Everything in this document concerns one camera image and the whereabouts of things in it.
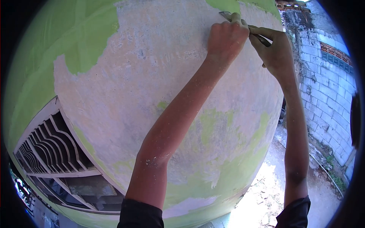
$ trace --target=wall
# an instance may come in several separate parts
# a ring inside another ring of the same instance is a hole
[[[273,0],[115,2],[49,1],[30,24],[12,62],[2,116],[15,164],[19,137],[57,95],[100,171],[127,190],[145,135],[201,65],[211,25],[225,21],[218,12],[240,12],[250,24],[282,28],[278,11],[270,13]],[[167,227],[228,213],[250,186],[283,100],[261,64],[247,42],[170,160]],[[118,216],[55,208],[87,227],[118,222]]]
[[[350,137],[350,107],[356,91],[353,72],[322,54],[320,42],[349,54],[341,35],[316,1],[307,3],[307,21],[299,11],[284,13],[287,31],[297,48],[300,90],[309,135],[333,150],[344,166],[353,151]]]

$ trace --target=weeds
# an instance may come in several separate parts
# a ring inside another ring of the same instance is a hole
[[[341,192],[344,192],[346,190],[346,186],[341,177],[338,177],[332,170],[328,171],[328,173],[332,177],[338,188],[341,190]]]
[[[333,166],[333,156],[328,155],[325,157],[328,164]]]

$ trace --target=black shirt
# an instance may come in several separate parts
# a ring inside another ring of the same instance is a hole
[[[307,215],[310,206],[311,202],[308,196],[293,201],[276,217],[276,228],[307,227]],[[162,210],[149,204],[124,199],[117,228],[141,227],[163,228]]]

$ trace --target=putty knife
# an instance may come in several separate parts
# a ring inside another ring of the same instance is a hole
[[[222,11],[222,12],[219,12],[220,15],[222,15],[227,21],[229,22],[232,22],[232,14],[230,12],[227,12],[227,11]],[[265,39],[264,37],[258,35],[258,34],[252,34],[254,36],[256,36],[258,38],[258,40],[260,40],[260,42],[265,45],[266,47],[270,47],[271,46],[271,43]]]

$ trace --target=gray block wall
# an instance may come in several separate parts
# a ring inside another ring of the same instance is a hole
[[[343,166],[353,148],[350,133],[352,94],[356,91],[354,77],[322,59],[320,42],[347,53],[341,36],[319,29],[304,27],[301,41],[301,96],[309,134],[333,149],[333,155]]]

